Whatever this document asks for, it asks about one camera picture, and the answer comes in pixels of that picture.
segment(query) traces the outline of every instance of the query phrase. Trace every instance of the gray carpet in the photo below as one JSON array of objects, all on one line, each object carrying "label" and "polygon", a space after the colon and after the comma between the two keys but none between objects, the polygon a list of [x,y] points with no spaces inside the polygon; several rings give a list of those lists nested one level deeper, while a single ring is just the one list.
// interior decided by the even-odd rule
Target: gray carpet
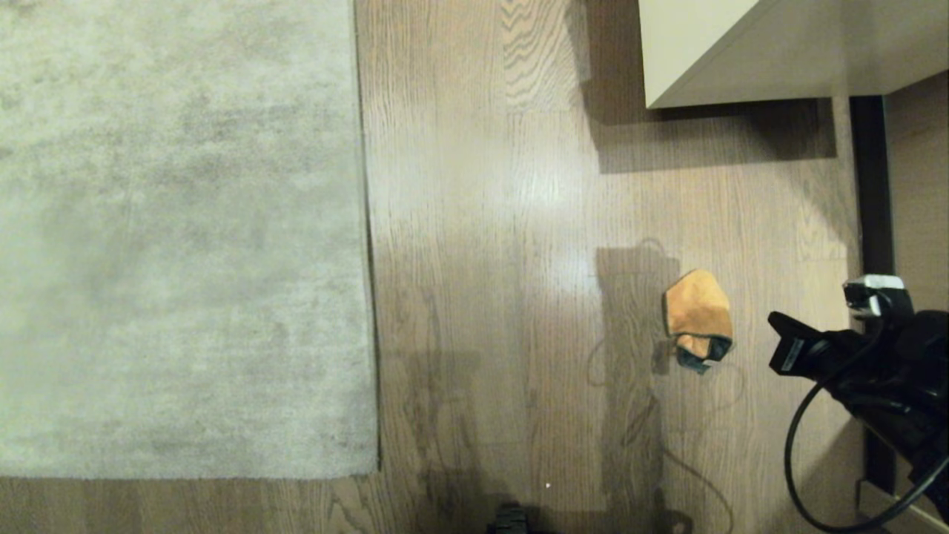
[{"label": "gray carpet", "polygon": [[353,27],[0,0],[0,474],[376,469]]}]

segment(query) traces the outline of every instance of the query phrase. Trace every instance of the white furniture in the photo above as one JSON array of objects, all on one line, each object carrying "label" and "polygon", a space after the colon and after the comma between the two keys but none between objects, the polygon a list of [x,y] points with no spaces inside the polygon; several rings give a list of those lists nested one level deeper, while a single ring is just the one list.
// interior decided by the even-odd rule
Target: white furniture
[{"label": "white furniture", "polygon": [[886,94],[949,68],[947,0],[640,0],[646,105]]}]

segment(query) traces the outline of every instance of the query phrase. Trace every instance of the cable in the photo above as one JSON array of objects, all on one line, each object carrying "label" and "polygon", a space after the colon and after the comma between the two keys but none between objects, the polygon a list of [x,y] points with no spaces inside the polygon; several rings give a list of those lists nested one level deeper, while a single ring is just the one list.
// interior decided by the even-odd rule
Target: cable
[{"label": "cable", "polygon": [[801,418],[804,416],[804,412],[810,406],[810,403],[814,400],[814,397],[817,396],[817,393],[824,388],[824,386],[835,379],[840,373],[846,371],[853,364],[862,360],[868,354],[870,354],[877,345],[880,343],[880,339],[883,337],[883,334],[886,330],[886,325],[881,325],[880,330],[874,334],[873,339],[862,349],[860,349],[856,354],[854,354],[849,360],[844,362],[836,370],[828,374],[823,380],[814,385],[810,389],[808,394],[804,397],[804,400],[801,401],[800,406],[797,407],[797,411],[794,413],[794,417],[791,419],[791,427],[788,429],[788,438],[784,444],[784,478],[785,482],[788,483],[788,492],[791,495],[791,500],[794,502],[794,507],[797,508],[798,513],[801,514],[808,523],[813,526],[824,530],[825,532],[831,532],[836,534],[853,534],[856,532],[864,532],[870,528],[876,528],[882,526],[883,524],[891,521],[896,516],[903,513],[907,508],[909,508],[913,503],[919,499],[926,489],[928,489],[933,482],[940,476],[940,474],[946,469],[946,466],[949,465],[949,456],[942,459],[942,462],[938,465],[931,468],[926,476],[920,481],[919,484],[913,487],[913,489],[902,496],[902,498],[894,503],[891,507],[887,508],[881,512],[876,517],[873,517],[863,523],[852,524],[848,526],[834,526],[831,524],[824,524],[815,519],[810,512],[804,507],[804,503],[801,502],[800,496],[797,494],[797,488],[794,486],[794,477],[791,472],[791,451],[794,447],[794,436],[797,434],[797,428],[801,423]]}]

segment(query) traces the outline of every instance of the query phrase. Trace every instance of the hardwood floor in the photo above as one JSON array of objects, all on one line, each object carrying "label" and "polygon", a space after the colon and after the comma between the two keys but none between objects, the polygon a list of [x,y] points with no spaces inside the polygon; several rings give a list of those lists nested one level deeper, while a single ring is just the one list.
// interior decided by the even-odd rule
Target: hardwood floor
[{"label": "hardwood floor", "polygon": [[[766,317],[848,326],[846,100],[647,111],[631,0],[357,13],[381,471],[3,479],[0,532],[480,533],[509,499],[555,532],[808,532],[781,454],[809,384],[768,368]],[[660,309],[697,267],[736,337],[703,376]],[[819,517],[851,519],[861,454],[821,397],[795,450]]]}]

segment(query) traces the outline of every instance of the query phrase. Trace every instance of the dark wall trim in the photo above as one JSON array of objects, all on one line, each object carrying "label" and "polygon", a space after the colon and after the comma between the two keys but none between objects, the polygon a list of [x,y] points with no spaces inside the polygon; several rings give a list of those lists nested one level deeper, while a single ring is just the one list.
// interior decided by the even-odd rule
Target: dark wall trim
[{"label": "dark wall trim", "polygon": [[[893,254],[884,97],[850,97],[850,128],[864,272],[894,275],[896,260]],[[864,443],[866,479],[892,494],[896,490],[896,453],[870,430],[865,430]]]}]

